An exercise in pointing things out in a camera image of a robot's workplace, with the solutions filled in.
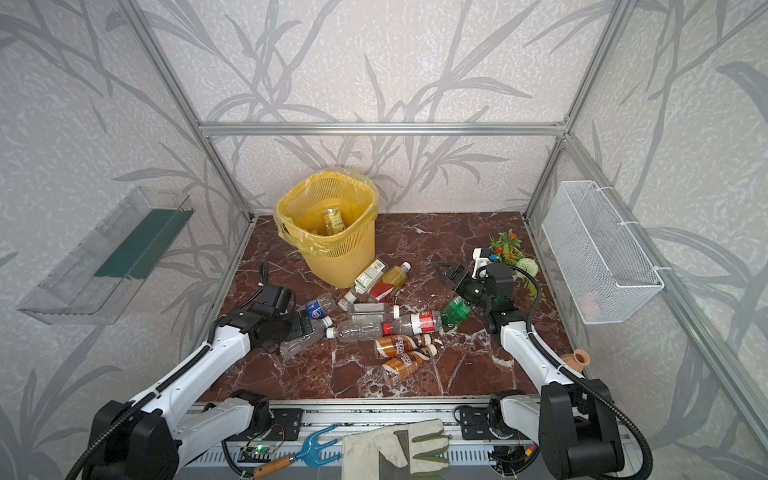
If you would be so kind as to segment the clear crushed plastic bottle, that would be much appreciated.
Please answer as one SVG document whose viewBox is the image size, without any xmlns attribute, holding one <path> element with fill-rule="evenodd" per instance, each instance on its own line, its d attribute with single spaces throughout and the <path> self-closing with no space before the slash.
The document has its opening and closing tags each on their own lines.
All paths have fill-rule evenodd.
<svg viewBox="0 0 768 480">
<path fill-rule="evenodd" d="M 279 354 L 283 361 L 287 362 L 301 354 L 309 347 L 326 337 L 326 330 L 333 325 L 331 317 L 312 319 L 310 321 L 312 332 L 295 340 L 284 342 L 279 347 Z"/>
</svg>

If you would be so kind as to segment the green plastic bottle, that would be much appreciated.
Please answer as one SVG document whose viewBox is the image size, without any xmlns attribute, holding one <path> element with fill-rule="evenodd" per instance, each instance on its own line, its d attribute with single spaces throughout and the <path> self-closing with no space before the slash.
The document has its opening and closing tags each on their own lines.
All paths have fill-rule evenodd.
<svg viewBox="0 0 768 480">
<path fill-rule="evenodd" d="M 441 325 L 444 332 L 455 330 L 457 326 L 473 313 L 473 307 L 461 296 L 450 300 L 440 311 Z"/>
</svg>

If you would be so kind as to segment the clear bottle blue label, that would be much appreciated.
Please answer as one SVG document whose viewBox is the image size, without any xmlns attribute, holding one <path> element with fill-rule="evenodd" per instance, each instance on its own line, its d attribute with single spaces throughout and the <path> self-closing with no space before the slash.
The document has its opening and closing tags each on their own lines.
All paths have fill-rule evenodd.
<svg viewBox="0 0 768 480">
<path fill-rule="evenodd" d="M 337 309 L 333 296 L 326 292 L 304 304 L 304 310 L 312 320 L 322 319 L 331 315 Z"/>
</svg>

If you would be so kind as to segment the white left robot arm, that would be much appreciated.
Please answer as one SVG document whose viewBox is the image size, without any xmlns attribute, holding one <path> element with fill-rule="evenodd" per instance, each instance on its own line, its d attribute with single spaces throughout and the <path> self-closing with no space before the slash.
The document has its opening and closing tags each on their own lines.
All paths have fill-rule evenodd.
<svg viewBox="0 0 768 480">
<path fill-rule="evenodd" d="M 312 315 L 271 304 L 220 317 L 185 360 L 127 402 L 110 401 L 95 415 L 89 444 L 70 479 L 171 479 L 213 445 L 236 435 L 270 432 L 266 396 L 240 390 L 192 420 L 189 408 L 253 349 L 271 349 L 311 334 Z"/>
</svg>

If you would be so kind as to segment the clear bottle red label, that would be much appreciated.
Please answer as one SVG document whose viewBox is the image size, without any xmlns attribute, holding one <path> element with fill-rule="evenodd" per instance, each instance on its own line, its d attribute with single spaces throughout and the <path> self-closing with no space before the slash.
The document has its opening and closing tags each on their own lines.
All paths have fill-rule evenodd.
<svg viewBox="0 0 768 480">
<path fill-rule="evenodd" d="M 444 331 L 441 313 L 436 310 L 406 314 L 382 323 L 384 335 L 441 334 Z"/>
</svg>

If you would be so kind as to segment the yellow liquid bottle red label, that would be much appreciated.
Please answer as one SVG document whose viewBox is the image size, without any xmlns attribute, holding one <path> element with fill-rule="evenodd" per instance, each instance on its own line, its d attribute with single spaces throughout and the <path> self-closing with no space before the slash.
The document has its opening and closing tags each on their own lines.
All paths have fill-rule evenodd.
<svg viewBox="0 0 768 480">
<path fill-rule="evenodd" d="M 402 288 L 411 268 L 409 262 L 403 262 L 389 269 L 370 290 L 369 294 L 373 300 L 382 302 L 387 296 Z"/>
</svg>

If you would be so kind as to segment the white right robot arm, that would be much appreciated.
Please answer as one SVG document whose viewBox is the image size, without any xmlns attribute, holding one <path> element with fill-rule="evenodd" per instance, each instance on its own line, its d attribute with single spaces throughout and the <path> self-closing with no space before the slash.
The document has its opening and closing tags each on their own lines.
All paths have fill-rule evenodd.
<svg viewBox="0 0 768 480">
<path fill-rule="evenodd" d="M 652 449 L 639 427 L 615 404 L 609 388 L 599 379 L 585 378 L 555 355 L 534 327 L 536 305 L 528 314 L 516 306 L 516 277 L 522 276 L 538 289 L 534 276 L 502 262 L 490 262 L 475 272 L 449 262 L 436 268 L 442 283 L 481 311 L 486 331 L 498 336 L 503 349 L 536 386 L 538 399 L 503 397 L 499 410 L 505 427 L 538 445 L 554 478 L 619 478 L 625 467 L 621 426 L 636 441 L 642 458 L 632 478 L 650 478 Z"/>
</svg>

